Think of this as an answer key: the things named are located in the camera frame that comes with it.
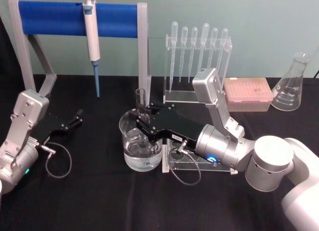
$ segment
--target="pipette tip box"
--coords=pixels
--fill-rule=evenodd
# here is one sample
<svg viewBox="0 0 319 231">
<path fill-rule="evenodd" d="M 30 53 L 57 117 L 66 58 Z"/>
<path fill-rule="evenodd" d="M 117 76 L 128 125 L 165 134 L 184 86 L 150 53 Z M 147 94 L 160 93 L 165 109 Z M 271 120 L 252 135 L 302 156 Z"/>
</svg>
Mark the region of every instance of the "pipette tip box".
<svg viewBox="0 0 319 231">
<path fill-rule="evenodd" d="M 273 100 L 265 78 L 226 78 L 224 89 L 230 112 L 266 112 Z"/>
</svg>

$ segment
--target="micropipette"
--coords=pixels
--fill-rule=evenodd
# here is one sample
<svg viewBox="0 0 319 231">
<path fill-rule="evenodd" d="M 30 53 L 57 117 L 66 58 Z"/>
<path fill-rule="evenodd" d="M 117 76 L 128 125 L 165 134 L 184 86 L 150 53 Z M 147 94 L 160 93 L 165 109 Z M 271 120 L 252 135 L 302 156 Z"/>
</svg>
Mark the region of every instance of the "micropipette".
<svg viewBox="0 0 319 231">
<path fill-rule="evenodd" d="M 223 31 L 221 32 L 221 36 L 220 36 L 220 50 L 219 50 L 219 54 L 218 54 L 218 58 L 217 58 L 217 65 L 216 65 L 216 69 L 218 71 L 219 76 L 221 75 L 219 73 L 219 67 L 220 67 L 221 57 L 223 55 L 227 35 L 228 35 L 228 29 L 224 28 Z"/>
<path fill-rule="evenodd" d="M 187 42 L 187 33 L 188 33 L 188 28 L 183 27 L 181 29 L 181 51 L 180 51 L 180 62 L 179 62 L 179 82 L 181 78 L 181 73 L 183 71 L 183 63 L 184 63 L 184 54 L 185 54 L 185 47 L 186 47 L 186 42 Z"/>
<path fill-rule="evenodd" d="M 208 55 L 208 62 L 207 62 L 207 67 L 208 68 L 210 68 L 211 60 L 213 58 L 213 52 L 214 52 L 214 49 L 215 49 L 217 35 L 218 35 L 218 28 L 213 28 L 212 31 L 211 31 L 211 36 L 210 36 L 210 47 L 211 47 L 211 50 L 209 51 L 209 55 Z"/>
<path fill-rule="evenodd" d="M 191 30 L 191 37 L 190 37 L 191 51 L 190 51 L 190 55 L 189 55 L 189 65 L 188 65 L 188 82 L 189 82 L 189 78 L 190 78 L 191 67 L 193 65 L 193 57 L 194 57 L 195 44 L 197 41 L 197 34 L 198 34 L 198 29 L 196 27 L 194 27 Z"/>
<path fill-rule="evenodd" d="M 171 87 L 173 85 L 175 50 L 176 50 L 176 43 L 177 43 L 177 31 L 178 31 L 178 23 L 175 21 L 171 24 L 171 37 L 170 37 L 171 59 L 170 59 L 169 92 L 171 92 Z"/>
<path fill-rule="evenodd" d="M 89 57 L 94 69 L 96 96 L 100 97 L 98 65 L 100 60 L 98 23 L 96 19 L 96 1 L 85 0 L 83 3 L 85 31 Z"/>
<path fill-rule="evenodd" d="M 209 24 L 205 23 L 203 25 L 203 29 L 201 30 L 201 36 L 200 36 L 200 53 L 199 53 L 197 73 L 199 73 L 199 71 L 201 69 L 201 64 L 203 61 L 204 48 L 205 48 L 205 44 L 207 41 L 208 31 L 209 31 Z"/>
</svg>

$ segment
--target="gray wall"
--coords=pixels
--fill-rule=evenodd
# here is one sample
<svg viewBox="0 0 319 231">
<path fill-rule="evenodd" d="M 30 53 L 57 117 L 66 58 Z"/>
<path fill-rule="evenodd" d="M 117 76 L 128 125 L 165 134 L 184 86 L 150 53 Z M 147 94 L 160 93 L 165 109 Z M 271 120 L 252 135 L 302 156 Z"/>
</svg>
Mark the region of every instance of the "gray wall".
<svg viewBox="0 0 319 231">
<path fill-rule="evenodd" d="M 82 0 L 42 0 L 82 1 Z M 147 2 L 151 74 L 162 76 L 164 37 L 172 21 L 179 27 L 200 28 L 205 22 L 227 27 L 233 51 L 229 77 L 281 77 L 297 51 L 313 54 L 319 45 L 319 0 L 97 0 L 100 3 Z M 13 40 L 7 0 L 0 1 L 0 16 Z M 41 36 L 41 41 L 57 74 L 92 74 L 85 37 Z M 100 39 L 101 75 L 137 75 L 135 39 Z M 42 68 L 32 52 L 34 73 Z M 319 54 L 305 71 L 312 77 L 319 69 Z"/>
</svg>

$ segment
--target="erlenmeyer flask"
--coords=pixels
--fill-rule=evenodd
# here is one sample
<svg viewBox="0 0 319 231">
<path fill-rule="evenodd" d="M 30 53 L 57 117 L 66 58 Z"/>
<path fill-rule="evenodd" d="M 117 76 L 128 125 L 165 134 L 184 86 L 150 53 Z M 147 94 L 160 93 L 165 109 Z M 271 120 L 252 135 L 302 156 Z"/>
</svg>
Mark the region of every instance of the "erlenmeyer flask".
<svg viewBox="0 0 319 231">
<path fill-rule="evenodd" d="M 274 99 L 271 105 L 286 112 L 296 110 L 300 106 L 304 71 L 309 62 L 310 56 L 306 53 L 294 55 L 290 69 L 272 90 Z"/>
</svg>

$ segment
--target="black table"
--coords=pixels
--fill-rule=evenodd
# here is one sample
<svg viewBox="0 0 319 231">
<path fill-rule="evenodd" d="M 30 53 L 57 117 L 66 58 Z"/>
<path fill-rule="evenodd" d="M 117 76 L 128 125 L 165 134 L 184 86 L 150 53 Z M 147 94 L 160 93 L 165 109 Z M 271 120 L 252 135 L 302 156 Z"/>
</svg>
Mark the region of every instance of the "black table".
<svg viewBox="0 0 319 231">
<path fill-rule="evenodd" d="M 36 76 L 40 84 L 42 76 Z M 273 87 L 277 79 L 269 79 Z M 49 111 L 70 118 L 84 110 L 83 125 L 64 140 L 73 158 L 71 174 L 57 180 L 39 159 L 17 187 L 3 195 L 1 231 L 293 231 L 281 208 L 281 199 L 293 185 L 284 178 L 269 193 L 254 190 L 244 173 L 203 172 L 194 187 L 162 174 L 161 164 L 147 173 L 132 171 L 124 161 L 118 121 L 135 106 L 135 77 L 100 77 L 101 99 L 95 98 L 94 79 L 58 76 Z M 293 112 L 273 107 L 266 113 L 232 113 L 245 128 L 246 138 L 263 135 L 293 137 L 319 155 L 317 119 L 319 80 L 304 79 L 301 106 Z M 20 87 L 12 80 L 0 83 L 0 141 L 10 126 L 9 115 Z M 153 78 L 151 100 L 162 98 L 162 78 Z M 211 123 L 202 105 L 177 105 L 179 113 L 202 124 Z M 183 171 L 195 180 L 197 173 Z"/>
</svg>

